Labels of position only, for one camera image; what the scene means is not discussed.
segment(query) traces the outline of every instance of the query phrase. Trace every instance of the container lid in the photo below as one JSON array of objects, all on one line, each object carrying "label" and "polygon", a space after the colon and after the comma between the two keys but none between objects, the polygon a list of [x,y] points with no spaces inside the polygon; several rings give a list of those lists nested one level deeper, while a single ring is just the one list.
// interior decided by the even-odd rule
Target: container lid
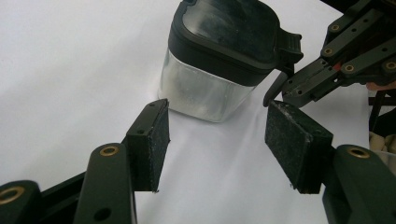
[{"label": "container lid", "polygon": [[275,12],[260,1],[184,0],[168,44],[183,63],[257,86],[275,68],[293,70],[303,57],[300,39],[282,30]]}]

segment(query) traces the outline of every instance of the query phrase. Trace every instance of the white table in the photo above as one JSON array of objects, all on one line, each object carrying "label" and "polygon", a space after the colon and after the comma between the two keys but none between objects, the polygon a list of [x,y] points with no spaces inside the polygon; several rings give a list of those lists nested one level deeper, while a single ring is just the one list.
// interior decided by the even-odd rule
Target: white table
[{"label": "white table", "polygon": [[[179,1],[0,2],[0,185],[42,190],[85,171],[91,152],[119,142],[157,100]],[[266,1],[285,30],[319,56],[341,14],[318,0]],[[321,195],[300,195],[264,143],[262,97],[273,72],[227,121],[170,112],[160,192],[137,192],[139,223],[327,223]],[[368,146],[367,90],[339,88],[304,112],[333,145]]]}]

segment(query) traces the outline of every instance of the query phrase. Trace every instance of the plastic container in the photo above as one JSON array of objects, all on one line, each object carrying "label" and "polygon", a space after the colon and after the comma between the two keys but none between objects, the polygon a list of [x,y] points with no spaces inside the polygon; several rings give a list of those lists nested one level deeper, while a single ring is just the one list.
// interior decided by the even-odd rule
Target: plastic container
[{"label": "plastic container", "polygon": [[213,122],[226,120],[275,68],[297,63],[299,35],[280,29],[256,0],[180,3],[168,39],[159,97],[170,108]]}]

